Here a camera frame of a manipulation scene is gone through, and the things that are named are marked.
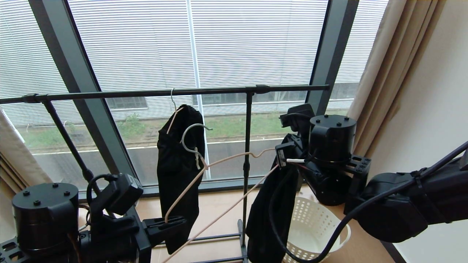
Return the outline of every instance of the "floor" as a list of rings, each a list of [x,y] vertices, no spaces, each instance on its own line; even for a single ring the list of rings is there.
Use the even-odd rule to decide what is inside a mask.
[[[257,191],[248,196],[248,207],[255,199]],[[300,193],[303,197],[314,199],[312,191],[303,187]],[[200,194],[200,215],[192,229],[191,236],[201,230],[206,224],[218,217],[242,196],[242,191],[228,191],[218,193]],[[342,218],[342,207],[328,207]],[[157,198],[147,198],[139,201],[137,211],[140,219],[161,217],[161,208]],[[230,212],[222,217],[213,226],[208,228],[200,236],[233,234],[237,233],[237,220],[242,218],[242,202],[236,205]],[[80,223],[83,223],[84,214],[80,215]],[[351,238],[340,250],[333,252],[325,263],[393,263],[394,261],[384,249],[382,244],[369,236],[356,221],[350,222]],[[169,260],[169,263],[188,263],[212,259],[237,257],[241,255],[239,239],[199,241],[182,249]],[[166,248],[159,245],[153,249],[152,263],[161,263],[168,257]]]

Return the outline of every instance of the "laundry basket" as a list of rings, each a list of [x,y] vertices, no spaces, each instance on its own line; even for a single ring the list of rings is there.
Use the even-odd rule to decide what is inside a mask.
[[[339,223],[340,219],[325,206],[303,197],[296,197],[287,248],[299,258],[305,260],[316,258],[325,248]],[[346,237],[343,238],[342,233],[335,241],[330,253],[340,249],[349,240],[351,237],[349,225],[346,225],[346,230]],[[286,254],[283,262],[295,263],[296,261]]]

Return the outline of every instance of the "hanging clothes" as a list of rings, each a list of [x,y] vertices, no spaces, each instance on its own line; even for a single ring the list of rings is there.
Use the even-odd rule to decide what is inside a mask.
[[[282,143],[288,142],[288,136],[290,134],[286,135]],[[271,196],[285,176],[288,176],[287,182],[273,204],[273,218],[283,243],[288,240],[299,177],[297,169],[293,166],[273,171],[266,178],[250,208],[246,234],[249,236],[247,255],[252,263],[280,263],[285,256],[271,229],[268,217]]]
[[[200,172],[203,164],[196,158],[194,153],[187,152],[181,139],[183,132],[192,124],[202,124],[203,118],[200,112],[193,107],[182,105],[174,118],[174,114],[159,131],[158,139],[158,184],[160,193],[160,203],[162,216],[179,197],[182,191]],[[174,118],[169,133],[168,128]],[[188,148],[200,152],[205,157],[205,137],[203,127],[193,127],[185,135],[185,144]],[[188,239],[190,230],[198,217],[198,186],[202,176],[190,188],[172,210],[170,216],[183,216],[187,219],[187,225],[177,235],[166,240],[166,247],[169,254],[172,254],[181,247]]]

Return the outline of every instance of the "beige curtain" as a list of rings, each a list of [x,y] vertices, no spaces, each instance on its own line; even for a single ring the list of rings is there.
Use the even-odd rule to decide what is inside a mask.
[[[12,198],[22,189],[51,179],[18,137],[0,108],[0,191]]]
[[[354,153],[371,157],[378,133],[398,108],[398,94],[443,1],[391,0],[348,115],[358,121]]]

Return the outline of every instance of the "window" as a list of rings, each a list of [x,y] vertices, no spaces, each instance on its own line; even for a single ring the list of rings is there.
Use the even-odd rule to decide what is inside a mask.
[[[68,5],[60,1],[48,2],[48,5],[56,5],[57,10],[63,9],[59,16],[52,12],[33,12],[37,5],[34,2],[31,9],[26,0],[0,1],[2,97],[99,89],[132,91],[308,84],[329,4],[327,0],[68,0]],[[345,114],[351,105],[386,4],[385,0],[359,2],[341,65],[334,70],[337,77],[328,103],[329,112]],[[68,11],[73,19],[61,21],[62,17],[70,15]],[[41,16],[55,23],[75,23],[70,30],[79,33],[84,50],[71,52],[66,50],[71,45],[59,44],[64,54],[87,56],[80,59],[89,68],[77,72],[92,81],[77,83],[78,91],[73,90],[56,67],[57,54],[52,50],[51,55],[46,45],[53,37],[71,42],[75,38],[41,25]],[[331,12],[329,17],[336,19],[338,15]],[[341,17],[339,19],[348,19],[345,21],[348,24],[353,19],[352,16]],[[44,41],[39,27],[54,36],[46,36]],[[278,116],[302,104],[305,98],[306,92],[298,91],[255,95],[251,151],[260,152],[277,145],[290,132],[288,128],[281,128]],[[207,132],[205,145],[209,162],[243,151],[245,94],[184,95],[173,99],[177,106],[188,104],[202,111],[205,124],[213,128]],[[64,101],[54,105],[91,170],[109,172],[109,163],[113,161],[124,167],[134,167],[143,185],[157,185],[158,130],[174,112],[171,98],[87,100],[81,107],[76,103]],[[3,109],[48,173],[61,175],[66,170],[69,174],[64,180],[84,183],[70,154],[62,153],[67,149],[42,105],[12,104]],[[91,133],[86,128],[90,119],[98,126]],[[93,140],[97,137],[104,142],[96,146]],[[109,138],[113,138],[114,143],[107,141]],[[114,148],[104,151],[103,147]],[[117,160],[113,154],[123,158]],[[252,162],[251,175],[266,172],[273,158],[274,153],[268,153]],[[238,158],[213,167],[204,179],[240,178],[242,164],[243,159]],[[72,176],[76,177],[76,182],[70,179]]]
[[[110,98],[106,101],[109,108],[113,110],[148,108],[144,97]]]

